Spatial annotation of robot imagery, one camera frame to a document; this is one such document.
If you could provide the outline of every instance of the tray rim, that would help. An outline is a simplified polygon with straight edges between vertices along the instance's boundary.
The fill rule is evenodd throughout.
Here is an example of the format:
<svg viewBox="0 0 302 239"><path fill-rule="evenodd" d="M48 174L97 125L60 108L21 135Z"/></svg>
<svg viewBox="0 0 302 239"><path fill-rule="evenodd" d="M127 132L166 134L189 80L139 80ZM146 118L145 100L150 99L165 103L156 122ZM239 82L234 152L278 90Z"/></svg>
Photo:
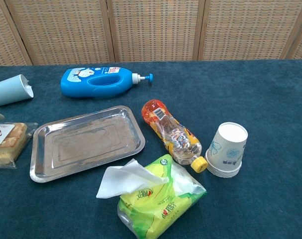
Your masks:
<svg viewBox="0 0 302 239"><path fill-rule="evenodd" d="M76 172L67 173L65 175L54 175L54 176L48 176L48 177L40 178L35 173L35 166L36 166L36 160L37 160L36 155L37 155L37 152L38 152L38 149L37 149L38 137L37 136L38 136L38 133L40 132L40 130L43 129L44 127L46 127L46 126L53 125L53 124L56 124L56 123L66 122L66 121L70 121L70 120L75 120L75 119L83 118L83 117L88 116L88 115L97 114L97 113L100 113L100 112L105 112L105 111L114 110L114 109L118 109L118 108L125 109L128 112L128 116L129 116L134 128L136 129L138 137L141 141L141 144L139 145L139 147L136 150L130 152L130 154L127 155L126 157L130 157L134 154L139 153L145 147L146 139L145 139L144 135L141 132L141 129L140 129L138 123L137 123L137 120L136 120L132 110L127 106L122 106L122 105L114 106L114 107L106 108L106 109L96 111L96 112L92 112L92 113L82 114L82 115L79 115L79 116L74 116L74 117L69 117L69 118L65 118L65 119L60 119L60 120L48 122L48 123L45 123L45 124L39 126L33 134L30 171L29 171L30 178L36 183L46 183L46 182L50 182L50 181L53 181L53 180L58 179L58 178L63 178L65 176L68 176L68 175L71 175L71 174L75 174L75 173L85 171L85 170L90 169L90 168L95 168L95 167L101 166L103 164L107 164L107 163L103 163L101 165L87 167L87 168L84 168L84 169L76 171ZM125 158L125 157L121 157L121 158L109 161L108 163L120 160L122 158Z"/></svg>

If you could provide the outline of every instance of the teal tablecloth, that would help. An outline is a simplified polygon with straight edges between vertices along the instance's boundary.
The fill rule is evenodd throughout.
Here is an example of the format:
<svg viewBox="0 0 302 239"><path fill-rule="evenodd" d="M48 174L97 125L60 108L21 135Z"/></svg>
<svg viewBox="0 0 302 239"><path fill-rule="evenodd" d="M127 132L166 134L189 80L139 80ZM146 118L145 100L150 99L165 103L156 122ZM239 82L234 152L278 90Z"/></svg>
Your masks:
<svg viewBox="0 0 302 239"><path fill-rule="evenodd" d="M75 66L0 67L0 81L23 74L35 95L0 107L0 113L7 121L41 125L128 106L146 138L144 150L135 156L142 165L166 153L141 117L141 108L150 99L162 100L199 138L203 152L221 123L237 122L249 133L239 174L223 179L209 171L193 173L188 167L208 194L160 238L302 238L302 61L100 65L121 66L141 75L152 72L154 84L141 82L108 100L71 99L61 95L59 81ZM117 216L119 198L95 198L105 169L131 158L38 184L29 177L31 150L29 142L16 170L0 170L0 239L135 238Z"/></svg>

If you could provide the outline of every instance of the bread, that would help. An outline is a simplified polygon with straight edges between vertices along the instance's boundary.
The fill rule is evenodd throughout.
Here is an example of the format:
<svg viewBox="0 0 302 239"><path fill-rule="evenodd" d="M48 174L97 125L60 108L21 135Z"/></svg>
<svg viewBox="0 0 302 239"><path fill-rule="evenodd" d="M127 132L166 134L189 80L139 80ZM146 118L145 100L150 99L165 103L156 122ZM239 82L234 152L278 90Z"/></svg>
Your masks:
<svg viewBox="0 0 302 239"><path fill-rule="evenodd" d="M15 127L0 144L0 166L14 162L27 141L27 126L24 123L14 125Z"/></svg>

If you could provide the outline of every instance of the yellow bottle cap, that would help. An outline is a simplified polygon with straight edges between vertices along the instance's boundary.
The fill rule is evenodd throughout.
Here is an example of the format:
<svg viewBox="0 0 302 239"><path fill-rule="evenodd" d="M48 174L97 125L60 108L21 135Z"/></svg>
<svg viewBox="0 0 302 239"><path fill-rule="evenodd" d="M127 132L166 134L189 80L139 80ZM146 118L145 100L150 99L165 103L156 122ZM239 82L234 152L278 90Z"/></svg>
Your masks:
<svg viewBox="0 0 302 239"><path fill-rule="evenodd" d="M203 172L207 167L207 161L204 157L200 156L191 163L191 167L197 173Z"/></svg>

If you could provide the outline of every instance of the metal tray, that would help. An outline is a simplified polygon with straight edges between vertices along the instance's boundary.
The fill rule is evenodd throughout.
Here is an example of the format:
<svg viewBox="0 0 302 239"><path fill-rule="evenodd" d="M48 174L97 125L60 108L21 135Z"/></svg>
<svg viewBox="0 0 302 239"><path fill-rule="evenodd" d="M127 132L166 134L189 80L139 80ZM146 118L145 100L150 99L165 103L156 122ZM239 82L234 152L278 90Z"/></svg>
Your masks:
<svg viewBox="0 0 302 239"><path fill-rule="evenodd" d="M30 177L45 183L131 156L145 143L125 106L50 122L33 135Z"/></svg>

